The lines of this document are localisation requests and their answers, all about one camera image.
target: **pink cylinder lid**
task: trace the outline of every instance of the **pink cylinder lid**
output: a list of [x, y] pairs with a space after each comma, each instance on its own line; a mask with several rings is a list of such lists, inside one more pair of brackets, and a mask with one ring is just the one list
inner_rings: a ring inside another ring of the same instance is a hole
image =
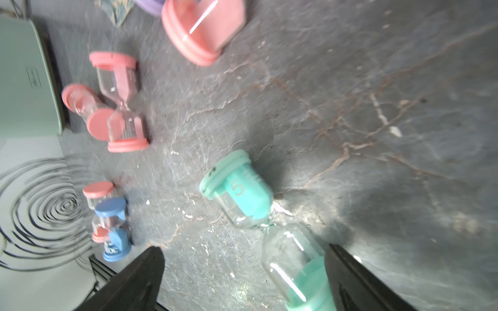
[[69, 97], [71, 96], [71, 94], [73, 92], [82, 92], [82, 96], [84, 96], [84, 94], [86, 92], [88, 92], [87, 93], [88, 96], [92, 96], [94, 100], [96, 100], [96, 98], [97, 98], [97, 95], [95, 94], [94, 90], [87, 87], [86, 85], [72, 83], [72, 84], [66, 86], [62, 90], [62, 95], [61, 95], [62, 102], [64, 103], [64, 105], [66, 105], [67, 109], [69, 109], [72, 112], [76, 112], [76, 110], [71, 106], [71, 103], [69, 102]]
[[221, 51], [211, 51], [192, 39], [176, 14], [174, 0], [166, 1], [162, 9], [162, 23], [171, 42], [192, 63], [208, 67], [219, 58]]
[[132, 152], [143, 150], [149, 146], [147, 139], [145, 138], [130, 138], [122, 139], [116, 141], [110, 141], [107, 145], [107, 150], [109, 152]]
[[94, 234], [92, 234], [92, 239], [97, 243], [104, 243], [108, 234], [109, 230], [103, 227], [97, 227]]
[[90, 135], [101, 141], [109, 141], [107, 119], [114, 113], [114, 109], [102, 108], [91, 114], [87, 119], [87, 129]]
[[94, 51], [90, 53], [90, 61], [94, 67], [109, 71], [113, 71], [116, 65], [136, 69], [136, 59], [122, 53]]
[[103, 198], [111, 194], [114, 190], [114, 184], [111, 182], [97, 182], [89, 184], [83, 189], [83, 194], [89, 199]]

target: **tabletop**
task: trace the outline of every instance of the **tabletop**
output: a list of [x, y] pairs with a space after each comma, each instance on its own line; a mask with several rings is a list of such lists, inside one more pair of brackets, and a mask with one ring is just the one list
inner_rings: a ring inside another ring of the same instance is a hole
[[161, 247], [168, 309], [285, 310], [261, 233], [198, 190], [237, 149], [288, 221], [418, 310], [496, 309], [496, 1], [247, 0], [246, 25], [207, 68], [138, 7], [114, 27], [91, 0], [31, 5], [63, 86], [98, 90], [94, 50], [138, 60], [129, 106], [150, 146], [111, 154], [72, 112], [60, 143], [125, 193], [134, 248], [120, 264]]

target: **green container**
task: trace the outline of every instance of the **green container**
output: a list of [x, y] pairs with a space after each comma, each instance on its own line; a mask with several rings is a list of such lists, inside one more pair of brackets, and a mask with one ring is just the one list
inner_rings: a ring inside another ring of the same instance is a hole
[[0, 16], [0, 139], [62, 133], [45, 52], [32, 21]]
[[306, 301], [296, 293], [289, 291], [286, 303], [289, 311], [335, 311], [336, 305], [330, 290], [324, 257], [308, 262], [294, 278], [294, 285], [306, 297]]
[[269, 221], [273, 192], [243, 150], [218, 162], [203, 178], [199, 190], [209, 200], [216, 200], [238, 227], [260, 226]]

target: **spiral pattern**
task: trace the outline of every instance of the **spiral pattern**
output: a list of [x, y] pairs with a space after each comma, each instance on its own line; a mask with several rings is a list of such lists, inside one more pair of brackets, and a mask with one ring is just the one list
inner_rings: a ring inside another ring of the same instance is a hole
[[85, 168], [74, 159], [28, 161], [0, 175], [0, 204], [10, 221], [0, 224], [6, 247], [0, 267], [40, 271], [81, 260], [91, 249], [85, 214], [75, 189]]

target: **teal end cap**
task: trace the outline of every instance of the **teal end cap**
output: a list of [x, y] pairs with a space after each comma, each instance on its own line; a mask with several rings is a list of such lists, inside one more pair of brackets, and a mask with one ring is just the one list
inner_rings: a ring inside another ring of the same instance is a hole
[[249, 155], [244, 150], [236, 150], [223, 159], [221, 159], [209, 172], [204, 176], [199, 185], [199, 191], [207, 199], [212, 200], [215, 196], [215, 190], [234, 170], [243, 164], [251, 163]]
[[213, 193], [213, 198], [219, 197], [225, 192], [227, 192], [227, 189], [225, 189], [225, 185], [221, 184], [215, 189]]
[[336, 311], [324, 257], [310, 261], [294, 279], [294, 284], [306, 297], [304, 302], [294, 291], [285, 306], [288, 311]]
[[261, 176], [245, 163], [233, 170], [223, 182], [226, 192], [244, 215], [253, 220], [267, 218], [273, 203], [273, 191]]

